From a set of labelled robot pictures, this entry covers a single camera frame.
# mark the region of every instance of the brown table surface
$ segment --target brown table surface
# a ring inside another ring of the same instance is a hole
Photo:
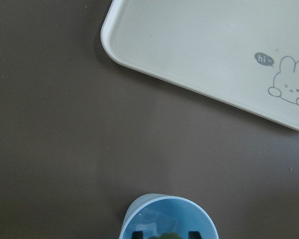
[[[0,0],[0,239],[115,239],[146,193],[299,239],[299,132],[114,63],[110,0]]]

